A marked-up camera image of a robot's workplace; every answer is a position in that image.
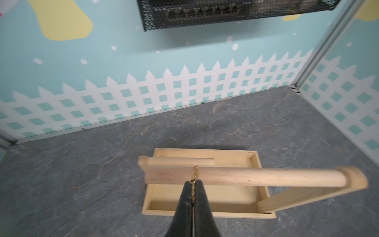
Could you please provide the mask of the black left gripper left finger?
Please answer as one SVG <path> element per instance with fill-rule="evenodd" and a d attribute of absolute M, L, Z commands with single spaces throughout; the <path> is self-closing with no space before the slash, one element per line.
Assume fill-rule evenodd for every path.
<path fill-rule="evenodd" d="M 186 182 L 166 237 L 192 237 L 192 185 Z"/>

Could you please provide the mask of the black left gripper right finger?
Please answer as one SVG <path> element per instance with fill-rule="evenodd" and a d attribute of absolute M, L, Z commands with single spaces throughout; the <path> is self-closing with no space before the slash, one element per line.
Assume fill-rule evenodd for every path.
<path fill-rule="evenodd" d="M 193 198 L 193 236 L 194 237 L 220 237 L 210 204 L 201 180 L 194 183 Z"/>

